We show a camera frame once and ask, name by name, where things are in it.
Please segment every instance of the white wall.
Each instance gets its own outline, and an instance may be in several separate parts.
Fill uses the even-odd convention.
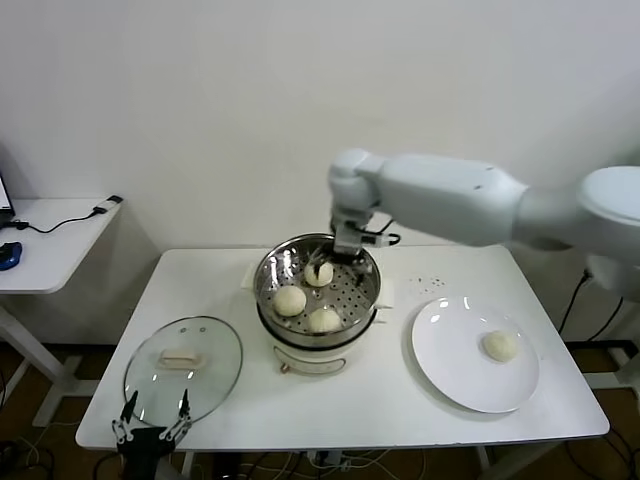
[[[325,230],[324,177],[346,147],[476,158],[542,185],[621,161],[640,132],[639,17],[635,0],[0,0],[13,190],[128,205],[118,255],[103,241],[92,256],[112,260],[13,309],[44,340],[116,341],[158,252]],[[518,259],[556,317],[580,260]]]

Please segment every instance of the white plate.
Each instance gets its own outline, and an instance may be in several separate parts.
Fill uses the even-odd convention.
[[[493,360],[482,338],[496,330],[512,332],[518,355]],[[470,297],[439,298],[416,317],[413,350],[422,371],[451,400],[472,410],[516,410],[538,385],[538,356],[522,330],[504,314]]]

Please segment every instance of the floor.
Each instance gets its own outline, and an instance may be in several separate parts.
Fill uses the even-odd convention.
[[[58,358],[63,360],[68,352],[53,352]],[[97,379],[106,368],[109,362],[110,353],[90,353],[84,356],[84,361],[78,371],[80,378]],[[613,370],[614,364],[608,356],[599,351],[579,351],[574,354],[576,362],[583,371],[598,372]],[[0,369],[6,378],[22,361],[22,358],[7,346],[0,347]],[[29,371],[17,386],[11,397],[7,400],[4,409],[0,412],[0,440],[15,440],[20,448],[28,450],[27,444],[23,440],[34,443],[42,437],[38,447],[49,449],[55,458],[54,478],[56,479],[90,479],[96,462],[105,456],[104,452],[91,452],[77,446],[74,441],[74,425],[52,425],[45,432],[43,429],[31,427],[31,420],[38,409],[49,388],[49,382],[34,368]],[[640,416],[638,415],[637,401],[630,391],[612,390],[600,391],[596,393],[597,398],[607,413],[611,425],[627,440],[633,448],[640,447]],[[82,419],[82,415],[89,403],[88,399],[66,399],[54,422],[75,423]],[[624,447],[611,433],[606,437],[619,449]],[[591,478],[606,480],[618,480],[629,478],[627,465],[620,459],[615,450],[605,439],[589,439],[569,442],[570,451],[581,466],[593,475]],[[490,456],[499,458],[508,453],[513,447],[493,447],[489,449]],[[350,454],[366,454],[367,452],[353,452]],[[25,465],[26,453],[19,458],[18,467]],[[375,458],[376,452],[370,452],[369,458]],[[49,464],[48,455],[40,452],[41,462]],[[477,461],[475,450],[471,448],[443,448],[429,450],[397,450],[389,452],[381,459],[380,463],[386,467],[395,477],[400,480],[414,480],[420,477],[423,466],[423,458],[426,458],[425,480],[454,479],[471,480],[478,476],[480,467]],[[251,474],[253,480],[270,480],[277,476],[276,471],[263,470],[262,468],[281,469],[287,460],[290,461],[289,469],[296,466],[296,472],[303,475],[310,475],[317,478],[317,470],[309,465],[306,458],[300,458],[294,454],[268,454],[261,453],[244,454],[242,456],[243,465],[241,472],[246,478],[249,473],[250,464],[260,459],[260,469],[255,469]],[[171,458],[172,463],[180,465],[182,455],[175,454]],[[210,479],[213,465],[216,461],[212,455],[197,455],[195,463],[197,467],[193,470],[194,479]],[[362,465],[364,461],[354,461],[354,464]],[[103,462],[98,472],[98,479],[117,479],[120,474],[119,459],[112,458]],[[372,465],[366,469],[352,469],[349,472],[333,472],[323,470],[322,478],[331,479],[388,479],[392,478],[381,468]],[[25,469],[24,467],[8,475],[3,475],[3,479],[40,480],[47,478],[46,471],[40,468]],[[517,480],[534,480],[540,478],[561,478],[566,480],[582,480],[590,478],[581,472],[569,459],[564,446],[556,447],[550,453],[539,459],[534,464],[521,471],[516,477]]]

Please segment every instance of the steamed bun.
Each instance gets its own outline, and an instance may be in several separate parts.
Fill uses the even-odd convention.
[[[309,316],[309,330],[314,333],[328,333],[340,330],[340,317],[330,308],[319,308]]]
[[[273,297],[273,308],[278,315],[295,317],[307,306],[307,296],[301,288],[288,285],[279,289]]]
[[[502,330],[485,335],[482,345],[487,354],[498,362],[509,362],[518,355],[518,340],[515,335]]]
[[[320,265],[318,275],[316,275],[314,266],[310,263],[304,267],[304,279],[312,287],[324,287],[329,285],[333,280],[333,265],[330,263],[323,263]]]

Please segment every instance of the cable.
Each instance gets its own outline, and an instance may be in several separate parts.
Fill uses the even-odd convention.
[[[253,463],[241,463],[240,467],[246,468],[246,467],[252,467]],[[322,475],[320,475],[322,478],[328,477],[329,475],[331,475],[332,473],[335,473],[340,467],[334,467],[332,470],[329,470],[328,472],[324,472],[322,473]],[[256,470],[260,470],[260,471],[264,471],[264,472],[280,472],[280,468],[272,468],[272,467],[261,467],[258,466],[256,467]],[[317,475],[307,475],[305,473],[298,473],[298,472],[294,472],[294,471],[286,471],[284,473],[288,473],[291,474],[293,476],[296,477],[300,477],[300,478],[308,478],[310,480],[316,480],[318,478]],[[238,475],[239,477],[242,476],[243,478],[248,478],[245,474],[241,473]]]
[[[618,305],[616,306],[615,310],[609,317],[609,320],[606,321],[606,323],[600,328],[600,330],[598,330],[596,333],[594,333],[589,338],[587,338],[587,342],[591,342],[594,338],[596,338],[598,335],[600,335],[602,332],[604,332],[607,329],[607,327],[611,324],[611,322],[613,322],[613,319],[616,318],[616,315],[622,308],[623,303],[624,303],[624,298],[620,297],[620,300],[618,301]]]
[[[269,453],[271,453],[271,452],[264,452],[262,455],[260,455],[260,456],[258,457],[258,460],[256,460],[256,461],[251,465],[251,469],[249,470],[249,473],[247,473],[247,476],[246,476],[246,478],[247,478],[248,480],[251,480],[251,475],[253,475],[253,472],[255,472],[256,468],[258,468],[258,465],[260,465],[260,462],[262,462],[262,460],[264,460],[264,459],[265,459],[265,457],[266,457],[267,455],[269,455]]]
[[[379,234],[381,234],[381,233],[384,233],[384,232],[385,232],[385,230],[386,230],[387,228],[389,228],[393,222],[395,222],[395,220],[392,218],[391,220],[389,220],[389,221],[385,224],[385,226],[384,226],[384,227],[382,227],[380,230],[378,230],[378,231],[377,231],[377,232],[375,232],[375,233],[377,233],[378,235],[379,235]]]
[[[571,460],[571,463],[573,463],[575,467],[578,470],[580,470],[582,473],[584,473],[587,477],[592,478],[593,480],[604,480],[601,477],[593,475],[591,472],[589,472],[586,468],[584,468],[582,465],[578,463],[578,461],[573,457],[571,450],[569,449],[569,442],[564,442],[564,449],[567,451],[567,455],[569,456],[569,460]]]
[[[63,220],[62,222],[54,225],[48,230],[41,230],[38,227],[34,227],[31,224],[28,225],[27,228],[30,228],[31,230],[35,230],[38,233],[51,233],[54,230],[57,230],[58,228],[60,228],[62,225],[66,225],[67,223],[71,223],[71,222],[82,222],[83,220],[89,220],[91,217],[95,217],[96,215],[97,215],[97,212],[91,212],[89,215],[86,215],[84,217],[69,218],[67,220]]]
[[[384,450],[382,453],[380,453],[380,455],[378,455],[376,458],[366,458],[366,457],[352,457],[350,455],[344,455],[344,458],[348,459],[348,460],[368,460],[369,463],[366,463],[365,465],[351,465],[352,468],[367,468],[371,465],[373,465],[374,463],[380,461],[380,459],[382,457],[384,457],[387,453],[389,453],[390,450]]]
[[[2,369],[0,369],[0,380],[2,380],[2,400],[0,400],[0,412],[4,408],[4,402],[7,399],[7,381],[4,378],[4,373]]]
[[[298,458],[296,458],[296,463],[293,464],[293,468],[291,469],[291,471],[289,472],[285,480],[289,480],[291,477],[293,477],[293,474],[296,473],[296,469],[298,468],[298,465],[300,465],[300,460],[302,460],[302,453],[298,454]]]
[[[567,306],[567,309],[564,312],[564,317],[562,318],[562,323],[560,324],[560,328],[558,329],[558,334],[561,334],[562,331],[564,330],[564,327],[567,324],[567,319],[569,318],[569,314],[571,313],[571,309],[573,308],[573,303],[576,301],[576,297],[578,296],[578,292],[580,292],[580,289],[587,282],[587,280],[589,280],[589,278],[591,278],[591,274],[587,270],[584,270],[582,272],[582,277],[580,278],[580,281],[578,282],[575,290],[573,291],[573,295],[571,295],[571,301],[569,302],[569,305]]]
[[[33,442],[33,444],[31,444],[27,439],[25,439],[24,437],[19,437],[19,440],[22,440],[24,443],[26,443],[27,445],[29,445],[30,451],[29,454],[27,455],[27,460],[26,463],[27,465],[29,465],[30,461],[31,461],[31,455],[35,452],[36,454],[36,463],[40,462],[40,454],[38,453],[38,444],[42,441],[42,439],[44,438],[45,434],[49,431],[49,428],[51,427],[77,427],[78,425],[80,425],[81,422],[72,422],[72,423],[63,423],[63,422],[51,422],[50,424],[48,424],[44,430],[42,431],[42,433],[40,434],[40,436],[38,437],[38,439]]]
[[[424,477],[427,476],[427,452],[422,451],[422,468],[420,469],[420,474],[418,475],[418,480],[423,480]]]
[[[96,464],[93,466],[93,476],[92,476],[93,480],[98,480],[98,471],[100,470],[100,467],[102,466],[102,464],[107,460],[111,460],[112,458],[117,457],[118,455],[120,455],[118,452],[113,452],[113,453],[110,453],[109,455],[105,455],[100,460],[98,460]]]
[[[89,220],[91,217],[95,217],[96,215],[102,215],[103,213],[107,213],[109,210],[117,206],[119,203],[122,203],[122,197],[119,197],[118,195],[111,195],[104,202],[101,202],[95,207],[93,207],[91,209],[91,212],[88,215],[84,217],[68,218],[67,220],[63,220],[47,230],[34,227],[29,222],[23,222],[20,220],[5,222],[0,226],[0,228],[15,228],[16,230],[25,230],[27,228],[30,228],[31,230],[34,230],[38,233],[51,233],[54,230],[57,230],[58,228],[60,228],[61,226],[66,225],[67,223],[82,222],[84,220]]]
[[[398,477],[396,477],[393,473],[391,473],[391,471],[385,467],[382,463],[379,462],[379,460],[384,457],[387,453],[389,453],[389,450],[385,450],[384,452],[382,452],[378,457],[374,458],[374,459],[368,459],[368,458],[361,458],[361,457],[350,457],[348,455],[344,455],[344,458],[347,458],[350,461],[353,460],[369,460],[368,463],[366,463],[365,465],[353,465],[351,464],[350,467],[351,468],[367,468],[371,465],[375,465],[376,467],[380,468],[381,470],[383,470],[387,475],[389,475],[389,477],[391,477],[393,480],[400,480]]]

